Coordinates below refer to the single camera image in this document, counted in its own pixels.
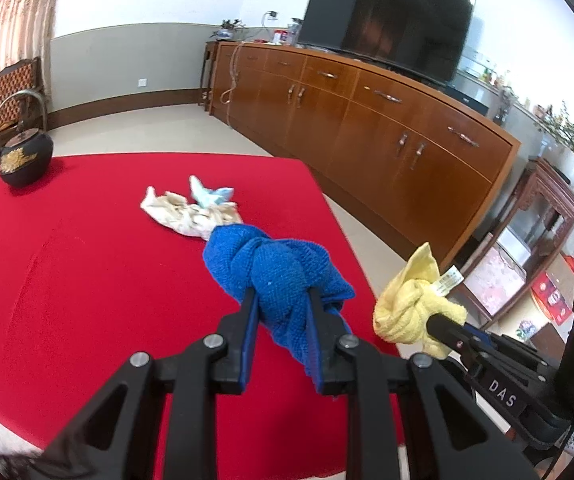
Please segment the red tablecloth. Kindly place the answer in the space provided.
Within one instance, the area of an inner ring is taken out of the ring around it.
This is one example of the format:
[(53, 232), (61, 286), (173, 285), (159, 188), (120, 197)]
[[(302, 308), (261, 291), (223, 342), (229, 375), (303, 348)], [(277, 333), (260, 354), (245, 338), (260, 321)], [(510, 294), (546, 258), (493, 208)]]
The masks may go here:
[[(29, 443), (0, 462), (32, 464), (132, 356), (184, 351), (243, 301), (209, 273), (208, 240), (161, 226), (140, 203), (149, 186), (190, 203), (188, 178), (234, 188), (242, 224), (274, 240), (323, 246), (355, 297), (345, 329), (399, 358), (371, 327), (375, 298), (327, 200), (300, 162), (235, 155), (57, 158), (46, 178), (0, 180), (0, 425)], [(345, 473), (348, 399), (323, 396), (260, 321), (249, 380), (215, 398), (217, 478), (302, 479)]]

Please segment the yellow towel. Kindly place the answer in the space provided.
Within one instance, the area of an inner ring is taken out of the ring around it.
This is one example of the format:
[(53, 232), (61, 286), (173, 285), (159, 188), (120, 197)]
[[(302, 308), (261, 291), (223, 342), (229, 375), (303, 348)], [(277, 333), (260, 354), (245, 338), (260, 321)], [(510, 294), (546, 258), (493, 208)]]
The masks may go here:
[(427, 322), (431, 315), (441, 314), (460, 326), (465, 324), (467, 309), (446, 298), (460, 278), (458, 270), (440, 274), (428, 242), (417, 247), (376, 301), (375, 334), (389, 344), (420, 342), (432, 358), (446, 359), (451, 350), (429, 335)]

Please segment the carved wooden side stand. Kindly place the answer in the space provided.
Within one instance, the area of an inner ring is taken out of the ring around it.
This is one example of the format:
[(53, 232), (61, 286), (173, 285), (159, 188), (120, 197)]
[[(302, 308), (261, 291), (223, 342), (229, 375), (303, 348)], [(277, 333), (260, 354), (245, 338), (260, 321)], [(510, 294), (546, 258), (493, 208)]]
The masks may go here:
[(456, 287), (456, 297), (479, 311), (484, 328), (491, 326), (530, 291), (535, 279), (560, 254), (573, 228), (574, 191), (569, 180), (544, 158), (530, 158), (490, 231), (462, 269), (467, 278), (484, 255), (497, 246), (526, 271), (526, 284), (493, 316), (485, 312), (465, 281)]

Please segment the potted plant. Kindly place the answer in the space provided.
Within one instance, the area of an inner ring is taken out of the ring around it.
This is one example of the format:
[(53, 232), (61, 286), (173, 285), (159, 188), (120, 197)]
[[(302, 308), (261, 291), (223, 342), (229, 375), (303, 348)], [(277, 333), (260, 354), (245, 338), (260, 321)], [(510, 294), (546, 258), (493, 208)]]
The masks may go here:
[(237, 41), (244, 36), (245, 30), (245, 24), (238, 18), (224, 20), (221, 27), (211, 35), (211, 38), (214, 41)]

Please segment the wooden sideboard cabinet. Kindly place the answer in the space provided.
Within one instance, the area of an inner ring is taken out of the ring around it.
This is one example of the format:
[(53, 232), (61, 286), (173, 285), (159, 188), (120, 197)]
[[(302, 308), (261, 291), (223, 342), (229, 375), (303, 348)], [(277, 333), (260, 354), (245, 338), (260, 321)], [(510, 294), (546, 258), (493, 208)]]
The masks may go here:
[(519, 142), (466, 105), (337, 54), (222, 42), (210, 113), (279, 157), (394, 252), (448, 266), (506, 180)]

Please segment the blue towel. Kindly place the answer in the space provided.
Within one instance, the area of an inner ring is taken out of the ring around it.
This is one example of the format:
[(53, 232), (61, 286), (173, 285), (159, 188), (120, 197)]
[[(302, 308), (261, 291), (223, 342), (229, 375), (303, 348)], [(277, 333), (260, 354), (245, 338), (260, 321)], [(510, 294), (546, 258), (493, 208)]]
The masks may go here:
[(274, 240), (255, 226), (230, 224), (211, 232), (202, 257), (214, 281), (237, 301), (249, 288), (255, 290), (259, 319), (273, 341), (311, 373), (309, 290), (319, 291), (324, 309), (333, 315), (355, 297), (327, 250), (307, 240)]

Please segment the black television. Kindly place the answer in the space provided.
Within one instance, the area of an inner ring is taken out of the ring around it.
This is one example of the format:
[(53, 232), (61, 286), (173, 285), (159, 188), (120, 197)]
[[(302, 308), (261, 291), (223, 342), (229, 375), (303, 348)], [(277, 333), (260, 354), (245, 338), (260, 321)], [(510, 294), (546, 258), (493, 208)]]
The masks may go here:
[(470, 0), (309, 0), (298, 42), (445, 84), (462, 55), (472, 10)]

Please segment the wooden lattice bench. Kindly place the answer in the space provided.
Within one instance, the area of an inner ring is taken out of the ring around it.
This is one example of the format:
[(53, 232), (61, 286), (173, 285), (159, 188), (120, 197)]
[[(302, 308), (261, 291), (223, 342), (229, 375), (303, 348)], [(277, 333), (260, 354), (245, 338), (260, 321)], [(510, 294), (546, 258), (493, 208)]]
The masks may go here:
[(46, 102), (40, 58), (25, 58), (0, 73), (0, 142), (22, 129), (42, 125)]

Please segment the red cardboard box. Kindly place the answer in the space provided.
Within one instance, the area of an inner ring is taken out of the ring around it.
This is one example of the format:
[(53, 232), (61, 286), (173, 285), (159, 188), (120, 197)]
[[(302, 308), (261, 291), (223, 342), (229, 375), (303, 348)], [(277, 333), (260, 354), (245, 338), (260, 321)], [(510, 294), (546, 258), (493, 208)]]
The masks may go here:
[(542, 272), (531, 286), (531, 294), (537, 305), (550, 322), (558, 326), (564, 324), (573, 313), (556, 282), (547, 272)]

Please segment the pink floral cushion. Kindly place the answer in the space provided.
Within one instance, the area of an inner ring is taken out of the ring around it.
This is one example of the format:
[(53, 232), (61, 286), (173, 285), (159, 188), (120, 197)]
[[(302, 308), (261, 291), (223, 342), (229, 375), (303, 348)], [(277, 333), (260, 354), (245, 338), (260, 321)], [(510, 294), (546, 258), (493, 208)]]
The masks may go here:
[(496, 315), (524, 284), (526, 271), (497, 246), (465, 278), (465, 286), (490, 316)]

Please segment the small dark side table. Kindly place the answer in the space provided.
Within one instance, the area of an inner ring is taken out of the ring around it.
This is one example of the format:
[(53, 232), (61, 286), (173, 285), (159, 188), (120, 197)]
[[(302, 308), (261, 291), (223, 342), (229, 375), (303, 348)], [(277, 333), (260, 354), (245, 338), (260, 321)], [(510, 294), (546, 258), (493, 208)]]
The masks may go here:
[(217, 58), (217, 41), (207, 41), (203, 49), (203, 57), (199, 79), (199, 105), (205, 112), (210, 110), (211, 82), (214, 61)]

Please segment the light blue cloth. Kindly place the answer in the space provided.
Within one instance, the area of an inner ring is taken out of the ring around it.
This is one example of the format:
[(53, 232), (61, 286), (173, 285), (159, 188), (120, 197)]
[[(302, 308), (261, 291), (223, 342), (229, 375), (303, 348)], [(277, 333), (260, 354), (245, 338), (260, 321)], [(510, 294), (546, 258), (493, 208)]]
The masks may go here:
[(191, 197), (201, 208), (210, 208), (229, 203), (234, 195), (234, 188), (206, 188), (196, 176), (188, 178)]

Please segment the red white can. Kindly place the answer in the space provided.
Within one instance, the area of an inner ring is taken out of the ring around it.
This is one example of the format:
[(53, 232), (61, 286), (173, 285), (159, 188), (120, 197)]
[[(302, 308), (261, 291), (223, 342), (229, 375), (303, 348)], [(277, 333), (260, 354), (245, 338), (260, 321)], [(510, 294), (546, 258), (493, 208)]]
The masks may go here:
[(288, 32), (286, 29), (275, 29), (273, 44), (285, 44), (287, 42)]

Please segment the beige crumpled cloth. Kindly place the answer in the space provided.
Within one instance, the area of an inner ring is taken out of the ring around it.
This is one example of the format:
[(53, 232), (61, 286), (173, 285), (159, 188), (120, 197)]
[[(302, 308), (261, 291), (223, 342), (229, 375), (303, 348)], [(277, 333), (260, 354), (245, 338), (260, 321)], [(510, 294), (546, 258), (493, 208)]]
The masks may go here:
[(243, 223), (235, 203), (226, 202), (203, 208), (173, 192), (157, 195), (152, 186), (147, 188), (140, 207), (161, 226), (177, 234), (202, 240), (209, 240), (212, 231), (218, 226)]

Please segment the black iron teapot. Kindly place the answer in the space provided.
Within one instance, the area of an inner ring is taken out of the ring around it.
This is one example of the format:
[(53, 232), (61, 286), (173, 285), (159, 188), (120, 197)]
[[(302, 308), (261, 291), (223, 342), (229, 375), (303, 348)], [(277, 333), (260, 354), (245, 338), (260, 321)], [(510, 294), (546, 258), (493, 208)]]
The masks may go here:
[(5, 144), (0, 141), (0, 177), (12, 188), (23, 188), (39, 180), (50, 166), (54, 148), (48, 135), (48, 108), (39, 91), (22, 89), (12, 93), (1, 102), (0, 114), (8, 102), (20, 98), (33, 98), (39, 103), (42, 127), (19, 131)]

